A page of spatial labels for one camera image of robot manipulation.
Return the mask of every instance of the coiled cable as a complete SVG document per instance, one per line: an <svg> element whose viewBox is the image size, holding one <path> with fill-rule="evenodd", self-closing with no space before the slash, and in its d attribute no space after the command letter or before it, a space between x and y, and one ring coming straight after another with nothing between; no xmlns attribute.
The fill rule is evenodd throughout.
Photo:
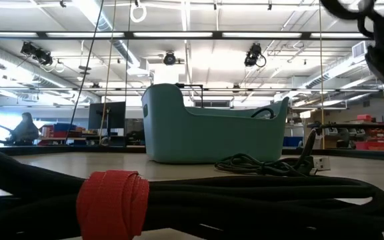
<svg viewBox="0 0 384 240"><path fill-rule="evenodd" d="M66 239L86 179L0 153L0 239ZM384 191L339 177L232 176L150 182L142 231L204 239L383 239ZM362 205L338 199L371 199Z"/></svg>

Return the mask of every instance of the rope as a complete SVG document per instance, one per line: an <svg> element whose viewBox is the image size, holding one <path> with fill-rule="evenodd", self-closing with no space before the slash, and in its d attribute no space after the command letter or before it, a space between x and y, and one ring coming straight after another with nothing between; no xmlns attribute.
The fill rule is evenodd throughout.
<svg viewBox="0 0 384 240"><path fill-rule="evenodd" d="M117 16L117 8L113 8L113 19L112 19L112 34L111 34L111 43L113 41L113 32L115 31L115 18ZM107 86L109 85L109 73L111 72L111 61L112 61L112 47L113 44L109 47L109 63L107 65L107 74L106 74L106 88L105 88L105 101L103 103L103 114L101 117L101 124L100 124L100 137L99 137L99 144L101 144L101 138L102 138L102 130L103 130L103 123L105 122L106 117L106 100L107 100Z"/></svg>
<svg viewBox="0 0 384 240"><path fill-rule="evenodd" d="M78 98L77 98L77 100L75 102L75 106L73 108L71 124L70 124L69 129L66 133L65 144L67 144L67 139L69 138L69 132L72 128L73 120L75 118L75 113L76 113L77 108L78 108L79 98L80 98L81 92L83 91L83 88L84 88L85 77L87 76L87 70L88 70L88 66L90 64L91 53L93 52L93 46L94 46L94 42L96 40L96 33L97 33L98 26L99 26L99 20L100 20L101 12L103 10L103 3L104 2L105 2L105 0L102 0L101 4L100 4L99 16L97 17L96 28L94 28L93 40L91 41L90 51L88 52L87 64L85 66L83 80L82 80L81 86L80 86L79 91L78 91Z"/></svg>
<svg viewBox="0 0 384 240"><path fill-rule="evenodd" d="M321 67L321 124L324 124L324 80L323 80L323 18L322 18L321 2L319 2L319 60ZM324 130L322 130L323 136L323 149L325 149Z"/></svg>

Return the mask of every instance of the fluorescent light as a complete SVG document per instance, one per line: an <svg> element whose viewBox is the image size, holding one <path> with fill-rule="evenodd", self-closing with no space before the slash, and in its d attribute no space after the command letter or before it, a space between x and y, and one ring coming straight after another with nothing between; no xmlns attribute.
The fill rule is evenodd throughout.
<svg viewBox="0 0 384 240"><path fill-rule="evenodd" d="M30 32L0 32L0 37L38 37L38 34Z"/></svg>
<svg viewBox="0 0 384 240"><path fill-rule="evenodd" d="M360 80L356 80L356 81L353 81L351 83L348 83L344 86L341 87L341 89L348 89L348 88L351 88L351 87L356 87L364 82L366 82L367 80L364 80L364 79L360 79Z"/></svg>
<svg viewBox="0 0 384 240"><path fill-rule="evenodd" d="M331 106L331 105L334 105L334 104L338 104L340 102L342 102L343 100L331 100L331 101L324 101L324 106Z"/></svg>
<svg viewBox="0 0 384 240"><path fill-rule="evenodd" d="M301 33L222 33L223 37L300 38Z"/></svg>
<svg viewBox="0 0 384 240"><path fill-rule="evenodd" d="M351 97L350 99L348 99L348 101L354 101L354 100L358 100L358 99L361 99L365 96L368 96L370 95L370 93L366 93L366 94L362 94L362 95L358 95L358 96L354 96L354 97Z"/></svg>
<svg viewBox="0 0 384 240"><path fill-rule="evenodd" d="M58 33L46 33L48 37L93 37L94 33L90 32L58 32ZM124 37L124 33L114 32L113 37ZM96 33L96 37L112 37L111 32Z"/></svg>
<svg viewBox="0 0 384 240"><path fill-rule="evenodd" d="M133 33L134 37L212 37L213 33L206 32L146 32Z"/></svg>
<svg viewBox="0 0 384 240"><path fill-rule="evenodd" d="M311 33L311 38L320 38L320 37L325 37L325 38L362 38L366 39L367 37L362 35L361 33Z"/></svg>
<svg viewBox="0 0 384 240"><path fill-rule="evenodd" d="M378 89L342 89L340 92L363 92L363 93L376 93Z"/></svg>

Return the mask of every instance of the monitor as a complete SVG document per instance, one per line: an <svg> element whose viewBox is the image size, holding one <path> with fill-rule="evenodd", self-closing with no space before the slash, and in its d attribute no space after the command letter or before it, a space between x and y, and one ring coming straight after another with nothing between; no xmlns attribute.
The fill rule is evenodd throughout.
<svg viewBox="0 0 384 240"><path fill-rule="evenodd" d="M100 129L101 118L103 114L104 103L90 104L90 112L88 118L89 129ZM106 109L110 109L109 121L111 129L124 129L125 128L125 102L106 103ZM105 114L105 121L103 128L107 128L107 115Z"/></svg>

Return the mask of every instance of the black cable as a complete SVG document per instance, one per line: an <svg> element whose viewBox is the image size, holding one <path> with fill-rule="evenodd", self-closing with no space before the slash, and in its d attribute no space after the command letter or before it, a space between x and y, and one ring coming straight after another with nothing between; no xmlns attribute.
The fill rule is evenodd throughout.
<svg viewBox="0 0 384 240"><path fill-rule="evenodd" d="M314 175L315 170L311 152L315 137L316 130L312 130L299 158L286 158L274 162L262 162L264 159L258 161L247 154L239 153L222 159L214 166L220 171L238 174L256 173L259 175L288 177L306 177Z"/></svg>
<svg viewBox="0 0 384 240"><path fill-rule="evenodd" d="M256 66L262 68L262 67L266 66L267 60L266 60L266 57L263 56L262 54L260 54L260 56L265 60L265 64L263 64L263 65L258 65L257 62L256 62Z"/></svg>
<svg viewBox="0 0 384 240"><path fill-rule="evenodd" d="M264 111L268 111L268 112L271 114L271 116L269 117L270 119L274 118L275 114L273 113L273 110L270 109L270 108L268 108L268 107L260 108L260 109L257 110L254 114L252 114L251 117L255 117L255 116L257 116L259 113L264 112Z"/></svg>
<svg viewBox="0 0 384 240"><path fill-rule="evenodd" d="M72 118L71 118L71 124L69 125L69 129L68 129L68 131L67 131L67 133L66 133L66 138L65 138L65 144L66 144L66 145L67 145L67 139L69 138L69 133L70 133L71 128L72 128L73 120L74 120L74 118L75 118L75 113L76 113L77 108L78 108L79 98L80 98L80 96L81 96L81 92L83 91L84 82L85 82L85 77L87 76L88 66L89 66L89 64L90 64L91 53L93 52L93 46L94 46L94 42L95 42L95 40L96 40L96 33L97 33L97 30L98 30L99 20L100 20L101 12L102 12L102 10L103 10L103 3L104 3L104 2L105 2L105 0L101 0L99 16L97 17L96 27L94 28L93 40L91 41L90 51L88 52L87 64L85 65L85 70L84 70L83 80L82 80L82 82L81 82L81 86L80 86L79 91L78 91L78 98L77 98L77 100L76 100L76 102L75 102L75 106L74 106L74 108L73 108Z"/></svg>
<svg viewBox="0 0 384 240"><path fill-rule="evenodd" d="M368 4L362 11L350 11L339 2L339 0L321 0L326 10L334 16L344 20L356 20L363 17L370 17L372 20L381 17L378 13L374 12L373 8L376 0L367 1Z"/></svg>
<svg viewBox="0 0 384 240"><path fill-rule="evenodd" d="M0 239L80 236L76 200L83 182L0 153L0 189L12 194L0 196ZM356 205L338 198L371 201ZM143 230L164 228L204 239L383 239L384 191L338 177L150 182Z"/></svg>

